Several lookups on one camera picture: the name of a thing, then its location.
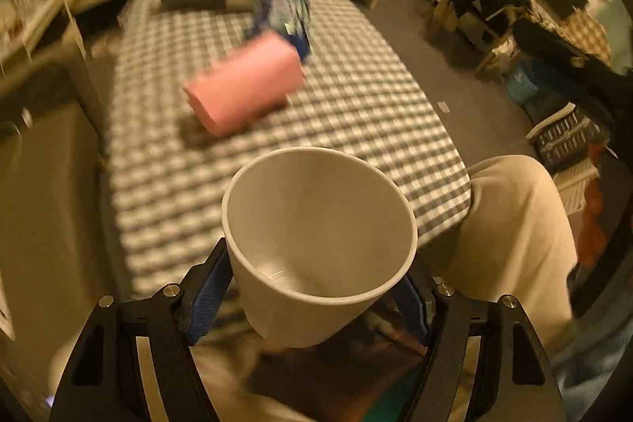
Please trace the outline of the dark laundry basket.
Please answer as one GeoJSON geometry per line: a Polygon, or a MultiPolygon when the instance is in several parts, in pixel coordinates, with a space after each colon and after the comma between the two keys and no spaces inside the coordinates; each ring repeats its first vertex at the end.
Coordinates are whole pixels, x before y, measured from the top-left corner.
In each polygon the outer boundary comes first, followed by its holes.
{"type": "Polygon", "coordinates": [[[526,138],[544,167],[556,174],[586,159],[589,146],[606,141],[608,133],[569,103],[533,126],[526,138]]]}

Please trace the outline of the grey white checkered tablecloth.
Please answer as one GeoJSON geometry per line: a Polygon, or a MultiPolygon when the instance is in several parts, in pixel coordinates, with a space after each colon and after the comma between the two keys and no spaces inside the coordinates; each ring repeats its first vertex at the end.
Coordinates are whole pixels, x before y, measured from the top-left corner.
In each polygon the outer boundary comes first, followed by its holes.
{"type": "Polygon", "coordinates": [[[305,86],[219,140],[196,120],[184,89],[240,44],[249,16],[166,12],[160,0],[125,5],[104,144],[132,295],[179,282],[207,257],[221,237],[229,180],[276,149],[332,148],[379,168],[408,198],[419,244],[466,216],[466,166],[395,50],[351,0],[309,3],[305,86]]]}

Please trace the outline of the dark grey sofa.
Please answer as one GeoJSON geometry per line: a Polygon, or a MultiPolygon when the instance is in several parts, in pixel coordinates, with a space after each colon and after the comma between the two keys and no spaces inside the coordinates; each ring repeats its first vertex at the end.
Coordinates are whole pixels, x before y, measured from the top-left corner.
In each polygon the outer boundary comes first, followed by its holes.
{"type": "Polygon", "coordinates": [[[53,395],[102,295],[126,297],[103,135],[108,75],[51,53],[1,80],[1,372],[53,395]]]}

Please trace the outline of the teal plastic basket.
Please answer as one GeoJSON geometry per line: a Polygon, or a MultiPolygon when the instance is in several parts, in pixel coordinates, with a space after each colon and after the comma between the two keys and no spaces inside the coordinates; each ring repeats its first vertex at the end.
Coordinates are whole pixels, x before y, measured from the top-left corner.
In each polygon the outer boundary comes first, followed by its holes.
{"type": "Polygon", "coordinates": [[[506,92],[518,106],[526,105],[538,95],[540,86],[534,78],[532,62],[521,61],[512,68],[506,81],[506,92]]]}

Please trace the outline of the blue label water bottle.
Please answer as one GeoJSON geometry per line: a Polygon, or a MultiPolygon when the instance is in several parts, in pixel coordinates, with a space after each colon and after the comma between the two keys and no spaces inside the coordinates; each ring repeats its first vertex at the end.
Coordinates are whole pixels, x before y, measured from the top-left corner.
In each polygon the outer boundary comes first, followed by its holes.
{"type": "Polygon", "coordinates": [[[266,31],[274,31],[292,45],[300,61],[305,62],[311,53],[310,21],[309,0],[259,0],[244,37],[252,40],[266,31]]]}

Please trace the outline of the pink faceted cup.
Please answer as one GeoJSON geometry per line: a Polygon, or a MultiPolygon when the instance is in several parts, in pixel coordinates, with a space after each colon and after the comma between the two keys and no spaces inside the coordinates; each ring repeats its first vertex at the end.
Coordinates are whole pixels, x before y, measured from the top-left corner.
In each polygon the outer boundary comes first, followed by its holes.
{"type": "Polygon", "coordinates": [[[303,86],[296,48],[274,31],[240,47],[186,88],[197,119],[211,135],[236,133],[285,103],[303,86]]]}

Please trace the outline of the chair piled with clothes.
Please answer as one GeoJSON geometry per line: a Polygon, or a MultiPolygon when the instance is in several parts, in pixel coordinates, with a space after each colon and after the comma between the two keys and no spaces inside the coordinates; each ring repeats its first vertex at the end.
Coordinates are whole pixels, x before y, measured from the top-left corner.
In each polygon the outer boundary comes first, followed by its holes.
{"type": "Polygon", "coordinates": [[[510,42],[515,23],[534,12],[535,0],[434,0],[427,36],[460,32],[484,53],[476,68],[482,71],[497,61],[499,48],[510,42]]]}

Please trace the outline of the white plastic cup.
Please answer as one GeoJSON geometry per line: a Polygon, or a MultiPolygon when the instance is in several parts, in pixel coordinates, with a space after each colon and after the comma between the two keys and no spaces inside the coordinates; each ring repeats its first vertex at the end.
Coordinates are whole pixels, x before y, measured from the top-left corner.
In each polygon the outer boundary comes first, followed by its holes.
{"type": "Polygon", "coordinates": [[[221,215],[244,314],[281,347],[329,339],[392,289],[416,254],[404,193],[335,150],[258,157],[232,177],[221,215]]]}

